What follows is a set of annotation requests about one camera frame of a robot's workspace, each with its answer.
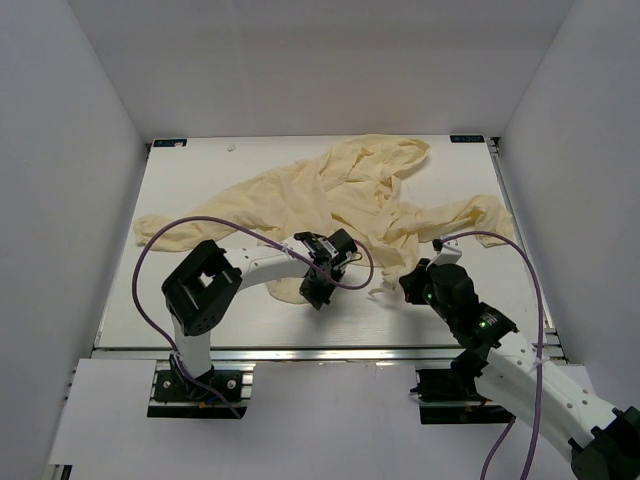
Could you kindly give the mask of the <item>cream yellow jacket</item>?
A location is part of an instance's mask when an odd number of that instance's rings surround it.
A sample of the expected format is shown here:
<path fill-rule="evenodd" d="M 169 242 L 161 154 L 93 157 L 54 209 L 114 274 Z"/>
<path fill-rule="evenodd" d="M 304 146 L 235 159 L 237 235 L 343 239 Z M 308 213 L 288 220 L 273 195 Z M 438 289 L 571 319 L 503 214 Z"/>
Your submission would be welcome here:
<path fill-rule="evenodd" d="M 341 141 L 313 160 L 264 171 L 189 211 L 191 222 L 153 237 L 170 218 L 146 214 L 134 221 L 138 245 L 181 252 L 206 239 L 221 240 L 236 225 L 281 242 L 297 232 L 328 236 L 340 228 L 361 241 L 380 268 L 372 294 L 392 294 L 418 263 L 419 246 L 463 229 L 485 247 L 514 235 L 512 216 L 494 195 L 420 208 L 401 200 L 402 180 L 427 158 L 417 138 L 364 135 Z"/>

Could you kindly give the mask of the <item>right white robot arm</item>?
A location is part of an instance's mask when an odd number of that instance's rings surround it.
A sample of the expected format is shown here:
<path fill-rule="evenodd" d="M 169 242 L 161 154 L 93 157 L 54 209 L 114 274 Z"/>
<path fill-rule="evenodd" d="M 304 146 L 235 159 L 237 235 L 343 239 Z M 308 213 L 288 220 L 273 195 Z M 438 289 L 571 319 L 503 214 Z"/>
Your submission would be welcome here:
<path fill-rule="evenodd" d="M 450 370 L 459 396 L 484 397 L 530 425 L 578 479 L 638 478 L 638 409 L 615 407 L 538 358 L 513 321 L 480 301 L 463 267 L 423 259 L 399 283 L 406 302 L 431 307 L 462 347 Z"/>

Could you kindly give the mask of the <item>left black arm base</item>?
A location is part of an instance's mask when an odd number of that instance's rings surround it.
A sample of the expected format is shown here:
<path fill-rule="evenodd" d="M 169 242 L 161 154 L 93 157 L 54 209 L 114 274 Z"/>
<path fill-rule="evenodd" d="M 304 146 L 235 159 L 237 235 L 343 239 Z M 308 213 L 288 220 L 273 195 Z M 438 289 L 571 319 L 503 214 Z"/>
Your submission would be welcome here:
<path fill-rule="evenodd" d="M 213 392 L 183 382 L 167 362 L 156 366 L 147 406 L 147 417 L 155 419 L 240 420 L 246 413 L 253 384 L 249 367 L 216 365 L 209 386 L 231 404 L 229 408 Z"/>

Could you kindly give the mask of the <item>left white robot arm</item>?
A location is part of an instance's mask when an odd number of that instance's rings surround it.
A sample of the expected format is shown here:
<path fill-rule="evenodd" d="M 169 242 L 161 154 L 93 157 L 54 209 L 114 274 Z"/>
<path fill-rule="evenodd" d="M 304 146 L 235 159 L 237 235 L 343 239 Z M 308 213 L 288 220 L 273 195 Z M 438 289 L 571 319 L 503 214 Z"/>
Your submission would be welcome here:
<path fill-rule="evenodd" d="M 330 302 L 357 246 L 345 230 L 329 237 L 296 233 L 281 246 L 225 250 L 206 240 L 194 248 L 164 281 L 161 290 L 174 325 L 177 358 L 183 367 L 177 387 L 199 399 L 211 387 L 210 332 L 223 319 L 235 295 L 285 279 L 299 279 L 294 291 L 315 309 Z"/>

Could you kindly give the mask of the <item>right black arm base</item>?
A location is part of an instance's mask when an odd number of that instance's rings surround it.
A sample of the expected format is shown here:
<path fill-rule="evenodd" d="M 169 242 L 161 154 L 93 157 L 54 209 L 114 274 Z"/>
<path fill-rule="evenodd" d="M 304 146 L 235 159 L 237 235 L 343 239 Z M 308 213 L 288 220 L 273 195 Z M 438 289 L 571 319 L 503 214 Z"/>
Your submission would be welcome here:
<path fill-rule="evenodd" d="M 462 386 L 445 369 L 419 369 L 410 393 L 418 401 L 422 425 L 506 424 L 512 418 L 501 405 Z"/>

